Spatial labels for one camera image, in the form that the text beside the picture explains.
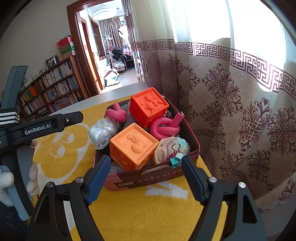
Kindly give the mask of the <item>dark left sleeve forearm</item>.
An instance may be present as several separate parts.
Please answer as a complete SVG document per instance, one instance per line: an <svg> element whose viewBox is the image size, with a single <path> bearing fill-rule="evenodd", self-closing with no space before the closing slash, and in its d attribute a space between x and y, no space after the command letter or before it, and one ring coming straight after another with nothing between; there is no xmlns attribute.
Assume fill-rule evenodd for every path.
<svg viewBox="0 0 296 241"><path fill-rule="evenodd" d="M14 207L1 203L0 240L26 240L28 221L22 221Z"/></svg>

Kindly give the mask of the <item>white gloved left hand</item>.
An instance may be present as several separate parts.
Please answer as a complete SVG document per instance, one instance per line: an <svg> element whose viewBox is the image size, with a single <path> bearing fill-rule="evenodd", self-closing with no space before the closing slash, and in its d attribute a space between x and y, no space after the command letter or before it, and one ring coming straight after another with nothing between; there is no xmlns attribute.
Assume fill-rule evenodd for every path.
<svg viewBox="0 0 296 241"><path fill-rule="evenodd" d="M1 173L1 203L7 207L14 206L11 198L8 195L7 188L14 184L14 175L11 172ZM30 196L35 196L40 192L38 185L38 167L32 162L29 170L29 181L27 183L27 192Z"/></svg>

